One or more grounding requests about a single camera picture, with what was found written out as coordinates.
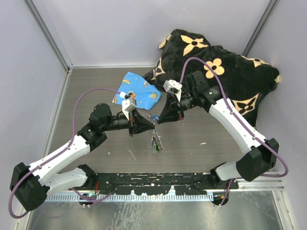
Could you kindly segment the bunch of coloured keys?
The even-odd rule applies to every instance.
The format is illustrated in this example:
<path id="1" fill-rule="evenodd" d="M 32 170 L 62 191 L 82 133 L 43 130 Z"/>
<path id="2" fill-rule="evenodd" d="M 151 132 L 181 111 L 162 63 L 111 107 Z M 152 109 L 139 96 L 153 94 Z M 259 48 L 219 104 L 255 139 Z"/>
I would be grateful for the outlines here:
<path id="1" fill-rule="evenodd" d="M 158 136 L 152 136 L 151 147 L 153 148 L 153 153 L 160 151 L 160 140 Z"/>

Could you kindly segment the white blue large keyring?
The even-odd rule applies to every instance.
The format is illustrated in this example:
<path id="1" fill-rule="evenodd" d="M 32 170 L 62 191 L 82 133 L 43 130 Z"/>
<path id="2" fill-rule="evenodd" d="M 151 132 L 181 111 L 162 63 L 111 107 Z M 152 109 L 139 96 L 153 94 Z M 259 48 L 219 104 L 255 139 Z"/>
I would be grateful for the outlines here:
<path id="1" fill-rule="evenodd" d="M 159 117 L 156 115 L 152 115 L 150 112 L 147 113 L 147 116 L 148 116 L 148 120 L 154 125 L 154 129 L 152 132 L 151 147 L 153 148 L 153 153 L 156 154 L 164 150 L 164 146 L 162 144 L 161 137 L 159 136 L 158 130 L 157 130 Z"/>

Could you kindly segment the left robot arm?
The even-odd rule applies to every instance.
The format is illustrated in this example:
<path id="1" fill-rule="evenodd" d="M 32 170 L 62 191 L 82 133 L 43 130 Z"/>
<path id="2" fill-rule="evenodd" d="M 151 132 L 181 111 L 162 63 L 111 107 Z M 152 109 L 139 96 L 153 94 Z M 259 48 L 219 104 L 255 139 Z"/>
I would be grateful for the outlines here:
<path id="1" fill-rule="evenodd" d="M 107 131 L 122 129 L 127 129 L 133 136 L 154 129 L 154 124 L 142 117 L 134 105 L 124 105 L 116 115 L 112 115 L 106 103 L 96 105 L 89 123 L 68 143 L 36 162 L 29 165 L 21 162 L 14 167 L 9 201 L 16 197 L 26 211 L 32 211 L 53 193 L 74 187 L 94 188 L 96 174 L 89 166 L 80 165 L 68 173 L 60 171 L 99 147 L 107 139 Z"/>

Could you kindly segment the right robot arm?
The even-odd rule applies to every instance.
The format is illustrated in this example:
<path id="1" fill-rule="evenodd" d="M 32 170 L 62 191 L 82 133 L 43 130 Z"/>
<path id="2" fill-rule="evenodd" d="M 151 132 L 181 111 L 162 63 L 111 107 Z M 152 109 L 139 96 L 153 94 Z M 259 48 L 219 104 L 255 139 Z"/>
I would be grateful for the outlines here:
<path id="1" fill-rule="evenodd" d="M 158 123 L 182 120 L 186 110 L 198 106 L 223 125 L 243 153 L 238 161 L 225 162 L 211 169 L 211 185 L 220 189 L 230 179 L 242 178 L 251 182 L 259 176 L 266 176 L 276 164 L 278 142 L 256 131 L 234 108 L 231 100 L 223 97 L 220 87 L 209 86 L 202 72 L 187 75 L 184 84 L 187 92 L 182 92 L 182 84 L 175 80 L 164 82 L 166 103 Z"/>

